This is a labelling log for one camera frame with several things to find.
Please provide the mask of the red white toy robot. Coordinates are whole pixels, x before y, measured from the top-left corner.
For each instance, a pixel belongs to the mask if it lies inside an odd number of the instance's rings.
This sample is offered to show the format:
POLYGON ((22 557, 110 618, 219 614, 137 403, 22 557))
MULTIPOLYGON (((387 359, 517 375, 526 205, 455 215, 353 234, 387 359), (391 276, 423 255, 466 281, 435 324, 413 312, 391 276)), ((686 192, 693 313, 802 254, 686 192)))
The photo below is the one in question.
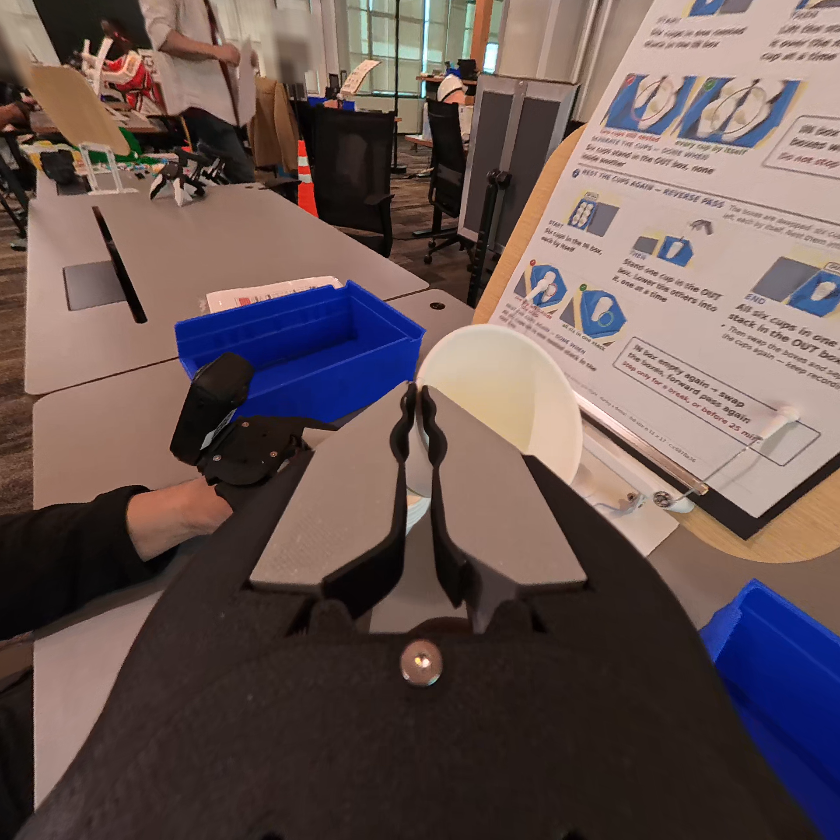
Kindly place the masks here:
POLYGON ((96 92, 116 91, 134 112, 161 116, 163 101, 151 70, 133 43, 118 30, 106 32, 96 55, 85 42, 80 53, 82 72, 96 92))

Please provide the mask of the green-banded white paper cup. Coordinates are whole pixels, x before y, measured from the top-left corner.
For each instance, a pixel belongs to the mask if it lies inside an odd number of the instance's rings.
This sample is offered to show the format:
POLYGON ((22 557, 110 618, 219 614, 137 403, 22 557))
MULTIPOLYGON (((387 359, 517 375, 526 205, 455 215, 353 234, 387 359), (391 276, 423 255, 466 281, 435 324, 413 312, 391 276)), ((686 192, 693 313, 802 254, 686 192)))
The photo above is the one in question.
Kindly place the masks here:
POLYGON ((490 323, 463 327, 428 352, 416 383, 573 482, 583 451, 581 410, 564 373, 535 341, 490 323))

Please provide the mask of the black pole stand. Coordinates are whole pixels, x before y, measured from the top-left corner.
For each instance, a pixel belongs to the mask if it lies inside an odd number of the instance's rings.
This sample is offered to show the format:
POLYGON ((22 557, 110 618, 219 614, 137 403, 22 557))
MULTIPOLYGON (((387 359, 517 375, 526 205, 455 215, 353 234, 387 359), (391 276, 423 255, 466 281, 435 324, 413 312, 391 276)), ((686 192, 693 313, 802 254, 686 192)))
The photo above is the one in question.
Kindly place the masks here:
POLYGON ((400 31, 401 31, 401 1, 394 1, 394 91, 393 91, 393 126, 392 126, 392 163, 391 173, 394 175, 404 175, 406 167, 400 164, 398 160, 398 124, 397 119, 400 116, 400 31))

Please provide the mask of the person's left hand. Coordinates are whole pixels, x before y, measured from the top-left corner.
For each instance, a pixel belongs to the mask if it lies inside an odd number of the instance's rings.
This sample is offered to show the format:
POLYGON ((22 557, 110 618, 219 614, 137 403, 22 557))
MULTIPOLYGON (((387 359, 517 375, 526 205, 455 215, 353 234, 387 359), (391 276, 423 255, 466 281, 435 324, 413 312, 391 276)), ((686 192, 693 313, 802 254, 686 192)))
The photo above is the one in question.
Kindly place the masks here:
POLYGON ((215 532, 232 514, 215 487, 198 477, 132 497, 125 521, 136 553, 148 562, 190 539, 215 532))

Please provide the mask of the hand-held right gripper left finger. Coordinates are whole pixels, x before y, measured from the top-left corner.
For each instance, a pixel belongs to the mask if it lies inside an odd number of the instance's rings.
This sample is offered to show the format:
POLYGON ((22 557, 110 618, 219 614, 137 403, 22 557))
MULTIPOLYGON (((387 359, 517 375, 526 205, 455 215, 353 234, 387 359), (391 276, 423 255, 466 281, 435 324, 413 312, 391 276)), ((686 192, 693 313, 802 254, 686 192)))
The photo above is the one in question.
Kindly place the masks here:
POLYGON ((403 574, 406 461, 417 385, 404 382, 307 453, 249 577, 253 588, 368 613, 403 574))

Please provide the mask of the grey framed partition panel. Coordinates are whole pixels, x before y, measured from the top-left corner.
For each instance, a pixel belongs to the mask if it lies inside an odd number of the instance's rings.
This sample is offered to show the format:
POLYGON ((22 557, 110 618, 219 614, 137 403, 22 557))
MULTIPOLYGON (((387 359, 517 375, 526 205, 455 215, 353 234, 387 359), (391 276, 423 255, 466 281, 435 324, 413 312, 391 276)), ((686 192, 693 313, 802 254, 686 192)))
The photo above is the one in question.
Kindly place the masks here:
POLYGON ((502 254, 546 161, 567 134, 580 86, 483 73, 477 81, 458 234, 475 243, 487 174, 511 174, 499 195, 489 252, 502 254))

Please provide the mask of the person's left forearm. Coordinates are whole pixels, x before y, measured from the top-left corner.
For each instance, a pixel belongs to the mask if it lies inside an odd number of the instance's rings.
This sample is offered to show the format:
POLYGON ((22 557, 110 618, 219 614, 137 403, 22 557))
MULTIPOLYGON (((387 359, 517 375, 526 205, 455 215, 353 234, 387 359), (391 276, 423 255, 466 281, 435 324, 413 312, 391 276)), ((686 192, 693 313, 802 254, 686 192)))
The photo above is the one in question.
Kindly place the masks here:
POLYGON ((39 629, 112 592, 153 579, 172 550, 142 560, 131 540, 126 486, 83 503, 1 517, 1 638, 39 629))

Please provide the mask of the black tripod stand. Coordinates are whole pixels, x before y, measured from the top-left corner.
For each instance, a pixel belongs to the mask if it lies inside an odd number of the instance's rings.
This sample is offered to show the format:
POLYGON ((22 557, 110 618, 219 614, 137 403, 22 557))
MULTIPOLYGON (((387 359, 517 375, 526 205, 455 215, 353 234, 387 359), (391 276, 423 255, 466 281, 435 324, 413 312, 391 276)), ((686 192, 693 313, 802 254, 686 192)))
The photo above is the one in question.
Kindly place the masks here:
POLYGON ((486 176, 486 191, 482 204, 479 231, 471 259, 467 303, 476 309, 487 282, 483 280, 490 241, 494 235, 495 219, 499 195, 504 194, 511 180, 511 174, 498 168, 490 170, 486 176))

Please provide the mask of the printed checklist sheet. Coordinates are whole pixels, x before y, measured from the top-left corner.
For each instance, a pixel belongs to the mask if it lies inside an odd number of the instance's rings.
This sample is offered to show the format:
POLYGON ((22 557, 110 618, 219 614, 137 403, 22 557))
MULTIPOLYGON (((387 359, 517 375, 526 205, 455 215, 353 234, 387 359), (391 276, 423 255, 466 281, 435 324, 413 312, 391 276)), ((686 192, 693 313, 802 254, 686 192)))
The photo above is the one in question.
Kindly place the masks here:
POLYGON ((260 287, 240 287, 217 290, 206 294, 205 303, 200 304, 202 314, 224 312, 253 303, 287 297, 303 291, 331 287, 342 288, 343 284, 334 276, 317 276, 296 280, 283 280, 260 287))

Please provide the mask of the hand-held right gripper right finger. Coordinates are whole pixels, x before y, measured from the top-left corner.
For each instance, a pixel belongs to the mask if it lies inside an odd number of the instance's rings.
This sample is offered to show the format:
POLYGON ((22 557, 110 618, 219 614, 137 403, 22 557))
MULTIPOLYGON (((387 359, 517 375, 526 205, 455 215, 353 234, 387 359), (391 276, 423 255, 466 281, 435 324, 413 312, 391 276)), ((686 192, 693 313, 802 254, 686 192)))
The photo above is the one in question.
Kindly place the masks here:
POLYGON ((419 416, 437 580, 474 633, 506 602, 581 590, 586 573, 530 470, 541 463, 432 386, 419 416))

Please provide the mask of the brown jacket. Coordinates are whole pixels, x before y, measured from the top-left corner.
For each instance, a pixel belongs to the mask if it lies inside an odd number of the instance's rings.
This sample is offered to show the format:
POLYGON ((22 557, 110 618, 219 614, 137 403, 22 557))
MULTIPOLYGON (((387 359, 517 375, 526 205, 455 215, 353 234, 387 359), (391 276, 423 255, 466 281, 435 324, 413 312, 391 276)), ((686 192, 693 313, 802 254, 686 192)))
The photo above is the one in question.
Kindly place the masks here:
POLYGON ((248 126, 248 141, 257 168, 298 170, 298 123, 286 87, 267 77, 255 78, 255 116, 248 126))

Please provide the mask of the white paper sign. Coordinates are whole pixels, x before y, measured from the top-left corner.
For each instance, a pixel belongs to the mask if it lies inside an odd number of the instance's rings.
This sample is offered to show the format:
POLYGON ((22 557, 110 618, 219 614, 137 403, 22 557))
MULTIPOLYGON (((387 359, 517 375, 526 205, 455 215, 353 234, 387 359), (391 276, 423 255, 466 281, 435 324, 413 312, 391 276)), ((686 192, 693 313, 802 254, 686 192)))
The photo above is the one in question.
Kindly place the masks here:
POLYGON ((367 77, 372 73, 374 68, 377 68, 382 61, 380 59, 366 59, 363 60, 356 68, 354 68, 346 78, 342 81, 338 93, 338 99, 342 101, 354 100, 360 93, 363 84, 367 77))

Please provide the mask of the black office chair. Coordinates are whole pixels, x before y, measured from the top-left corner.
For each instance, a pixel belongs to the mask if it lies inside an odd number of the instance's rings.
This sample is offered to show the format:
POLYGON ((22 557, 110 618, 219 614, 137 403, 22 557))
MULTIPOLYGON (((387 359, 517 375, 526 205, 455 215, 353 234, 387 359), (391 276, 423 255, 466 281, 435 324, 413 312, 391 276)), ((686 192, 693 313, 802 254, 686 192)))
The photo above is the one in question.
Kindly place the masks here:
POLYGON ((434 212, 423 262, 430 265, 439 250, 452 245, 458 245, 461 250, 469 247, 457 226, 443 229, 444 216, 459 220, 466 180, 467 154, 461 136, 459 106, 453 102, 430 101, 427 108, 433 144, 428 201, 434 212))
POLYGON ((303 102, 297 115, 319 218, 389 257, 395 114, 303 102))

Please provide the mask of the orange traffic cone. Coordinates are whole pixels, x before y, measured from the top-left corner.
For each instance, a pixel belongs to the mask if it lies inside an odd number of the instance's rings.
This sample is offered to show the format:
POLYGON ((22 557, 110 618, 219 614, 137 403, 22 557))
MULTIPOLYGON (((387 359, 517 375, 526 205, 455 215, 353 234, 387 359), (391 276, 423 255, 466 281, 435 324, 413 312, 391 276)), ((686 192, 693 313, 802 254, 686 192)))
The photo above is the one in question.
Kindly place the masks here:
POLYGON ((315 218, 319 218, 316 196, 312 179, 312 171, 308 159, 307 146, 304 139, 297 143, 297 204, 315 218))

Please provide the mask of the blue plastic bin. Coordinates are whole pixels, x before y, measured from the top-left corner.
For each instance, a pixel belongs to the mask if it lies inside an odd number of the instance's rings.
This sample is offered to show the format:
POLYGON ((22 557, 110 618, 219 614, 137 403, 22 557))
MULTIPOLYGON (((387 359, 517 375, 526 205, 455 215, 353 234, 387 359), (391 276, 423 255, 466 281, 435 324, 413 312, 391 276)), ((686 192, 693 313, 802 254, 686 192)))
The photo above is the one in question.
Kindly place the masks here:
POLYGON ((762 756, 819 833, 838 839, 838 636, 752 580, 700 637, 762 756))
POLYGON ((194 375, 225 352, 254 369, 240 415, 334 422, 414 378, 426 330, 348 281, 178 322, 194 375))

